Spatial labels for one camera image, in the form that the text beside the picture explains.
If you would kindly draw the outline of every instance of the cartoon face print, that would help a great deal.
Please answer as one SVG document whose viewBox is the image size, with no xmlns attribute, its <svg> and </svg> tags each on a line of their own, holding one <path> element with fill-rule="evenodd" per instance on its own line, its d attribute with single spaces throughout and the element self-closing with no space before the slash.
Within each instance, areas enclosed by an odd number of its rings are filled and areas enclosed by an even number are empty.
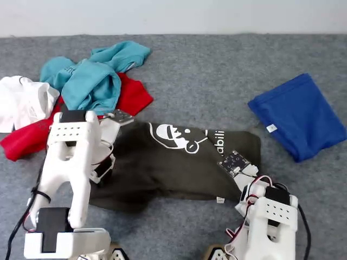
<svg viewBox="0 0 347 260">
<path fill-rule="evenodd" d="M 195 140 L 196 134 L 192 134 L 186 127 L 162 124 L 153 129 L 153 125 L 149 125 L 152 137 L 168 149 L 185 149 L 187 153 L 197 153 L 199 143 L 207 139 L 207 132 L 203 139 Z"/>
</svg>

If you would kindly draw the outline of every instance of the clothing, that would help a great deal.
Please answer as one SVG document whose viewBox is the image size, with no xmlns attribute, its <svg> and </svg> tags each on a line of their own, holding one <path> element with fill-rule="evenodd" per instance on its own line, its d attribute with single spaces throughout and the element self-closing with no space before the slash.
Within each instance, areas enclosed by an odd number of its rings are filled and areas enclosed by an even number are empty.
<svg viewBox="0 0 347 260">
<path fill-rule="evenodd" d="M 121 80 L 116 72 L 141 66 L 149 53 L 149 48 L 125 41 L 93 49 L 89 59 L 77 64 L 56 57 L 42 67 L 40 81 L 60 91 L 69 110 L 93 110 L 102 115 L 113 112 L 120 95 Z"/>
<path fill-rule="evenodd" d="M 128 78 L 125 73 L 117 75 L 121 80 L 121 92 L 116 108 L 135 116 L 148 106 L 153 98 L 140 81 Z"/>
<path fill-rule="evenodd" d="M 23 76 L 0 80 L 0 132 L 10 133 L 50 116 L 59 92 Z"/>
<path fill-rule="evenodd" d="M 346 140 L 346 129 L 309 74 L 301 74 L 248 103 L 296 162 Z"/>
<path fill-rule="evenodd" d="M 140 81 L 129 79 L 124 73 L 118 73 L 118 75 L 121 79 L 121 94 L 117 108 L 131 115 L 136 115 L 149 105 L 153 98 L 148 94 Z M 0 141 L 6 157 L 16 161 L 26 154 L 44 149 L 48 138 L 49 126 L 53 123 L 53 116 L 56 112 L 62 111 L 63 107 L 65 107 L 65 104 L 60 96 L 49 119 L 41 120 L 14 131 Z"/>
<path fill-rule="evenodd" d="M 59 97 L 49 118 L 18 129 L 1 140 L 0 145 L 4 148 L 6 157 L 16 161 L 24 155 L 45 149 L 49 126 L 53 123 L 54 114 L 60 111 L 63 104 L 62 97 Z"/>
<path fill-rule="evenodd" d="M 232 150 L 260 167 L 260 139 L 249 132 L 135 121 L 120 129 L 112 176 L 92 185 L 90 203 L 137 211 L 155 196 L 238 201 L 240 190 L 217 164 Z"/>
</svg>

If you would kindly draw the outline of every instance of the clothing tag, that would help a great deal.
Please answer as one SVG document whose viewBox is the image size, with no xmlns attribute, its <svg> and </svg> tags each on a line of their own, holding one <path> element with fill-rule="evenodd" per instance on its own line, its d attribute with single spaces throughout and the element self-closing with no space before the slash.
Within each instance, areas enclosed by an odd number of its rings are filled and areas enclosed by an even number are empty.
<svg viewBox="0 0 347 260">
<path fill-rule="evenodd" d="M 133 67 L 135 67 L 135 65 L 136 65 L 136 62 L 131 63 L 130 66 L 127 67 L 126 72 L 127 72 L 128 70 L 132 69 Z"/>
<path fill-rule="evenodd" d="M 217 199 L 218 204 L 223 204 L 226 201 L 226 199 L 221 198 L 221 197 L 217 197 L 216 199 Z"/>
<path fill-rule="evenodd" d="M 267 126 L 266 129 L 269 131 L 269 133 L 272 133 L 277 130 L 277 127 L 274 124 L 272 124 Z"/>
</svg>

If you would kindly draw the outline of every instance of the red cloth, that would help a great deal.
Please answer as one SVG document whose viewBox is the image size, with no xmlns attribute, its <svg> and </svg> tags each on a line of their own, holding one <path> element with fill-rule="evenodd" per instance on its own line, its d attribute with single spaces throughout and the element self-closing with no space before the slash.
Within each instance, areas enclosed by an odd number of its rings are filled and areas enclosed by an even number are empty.
<svg viewBox="0 0 347 260">
<path fill-rule="evenodd" d="M 0 142 L 0 145 L 4 148 L 7 159 L 16 161 L 26 154 L 35 153 L 44 149 L 46 147 L 49 126 L 53 123 L 54 114 L 60 111 L 63 104 L 63 98 L 60 96 L 49 118 L 15 130 L 6 136 Z"/>
<path fill-rule="evenodd" d="M 121 90 L 116 108 L 134 116 L 148 106 L 153 98 L 140 81 L 129 79 L 125 73 L 117 74 L 121 80 Z"/>
<path fill-rule="evenodd" d="M 140 81 L 129 79 L 124 73 L 118 73 L 118 76 L 121 80 L 121 92 L 116 106 L 117 109 L 136 115 L 153 101 L 153 98 Z M 48 119 L 15 130 L 0 141 L 6 157 L 16 161 L 24 155 L 44 149 L 54 114 L 60 111 L 63 104 L 63 98 L 60 96 Z"/>
</svg>

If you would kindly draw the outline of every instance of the dark green t-shirt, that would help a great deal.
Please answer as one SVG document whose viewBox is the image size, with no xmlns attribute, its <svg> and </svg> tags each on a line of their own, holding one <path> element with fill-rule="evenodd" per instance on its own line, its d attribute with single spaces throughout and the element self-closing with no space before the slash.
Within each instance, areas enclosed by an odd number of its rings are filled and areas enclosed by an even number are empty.
<svg viewBox="0 0 347 260">
<path fill-rule="evenodd" d="M 237 201 L 240 190 L 217 164 L 237 150 L 260 166 L 260 139 L 246 131 L 201 130 L 136 121 L 121 128 L 111 178 L 92 185 L 90 203 L 139 210 L 154 196 Z"/>
</svg>

